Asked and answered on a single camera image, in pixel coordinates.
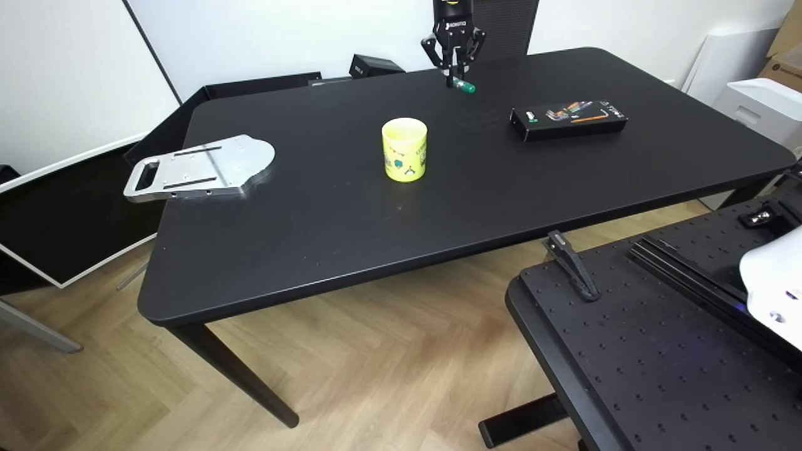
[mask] black desk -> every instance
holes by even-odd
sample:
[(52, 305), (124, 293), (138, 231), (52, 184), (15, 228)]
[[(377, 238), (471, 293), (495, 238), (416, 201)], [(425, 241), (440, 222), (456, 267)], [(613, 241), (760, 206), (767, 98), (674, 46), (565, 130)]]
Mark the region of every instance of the black desk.
[[(802, 183), (780, 196), (802, 211)], [(706, 272), (732, 277), (743, 251), (773, 238), (737, 219), (760, 206), (740, 202), (648, 236), (671, 243)], [(557, 404), (573, 417), (583, 442), (798, 449), (798, 352), (780, 358), (765, 350), (740, 330), (740, 321), (726, 323), (635, 264), (629, 247), (630, 241), (622, 241), (580, 252), (602, 288), (595, 302), (583, 302), (557, 263), (524, 269), (505, 293), (510, 316), (557, 387)], [(528, 406), (553, 414), (552, 404), (553, 395)], [(533, 411), (516, 417), (545, 417)], [(498, 417), (484, 431), (494, 442), (510, 437)]]
[[(223, 371), (282, 424), (298, 416), (208, 321), (747, 184), (792, 154), (602, 49), (471, 70), (479, 95), (432, 70), (202, 102), (187, 144), (248, 132), (278, 147), (271, 183), (245, 201), (168, 202), (141, 291), (148, 321)], [(520, 142), (510, 105), (605, 98), (615, 134)], [(385, 181), (377, 130), (427, 123), (427, 172)]]

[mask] white device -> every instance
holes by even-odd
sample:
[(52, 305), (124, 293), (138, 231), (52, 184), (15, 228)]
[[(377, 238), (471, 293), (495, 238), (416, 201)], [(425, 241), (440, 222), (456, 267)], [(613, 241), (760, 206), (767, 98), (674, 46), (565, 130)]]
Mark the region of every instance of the white device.
[(251, 134), (232, 134), (135, 163), (122, 196), (135, 202), (245, 191), (273, 163), (275, 147)]
[(802, 350), (802, 226), (740, 259), (753, 321)]

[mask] parquet floor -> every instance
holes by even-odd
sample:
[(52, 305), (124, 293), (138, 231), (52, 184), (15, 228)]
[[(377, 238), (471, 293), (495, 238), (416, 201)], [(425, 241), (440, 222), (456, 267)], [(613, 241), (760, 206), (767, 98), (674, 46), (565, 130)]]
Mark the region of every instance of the parquet floor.
[[(569, 232), (590, 247), (704, 213), (698, 202)], [(151, 244), (65, 291), (9, 301), (83, 342), (58, 352), (0, 323), (0, 449), (480, 451), (476, 424), (552, 392), (504, 308), (544, 259), (524, 243), (213, 323), (298, 414), (285, 427), (135, 297)], [(558, 420), (500, 451), (577, 449)]]

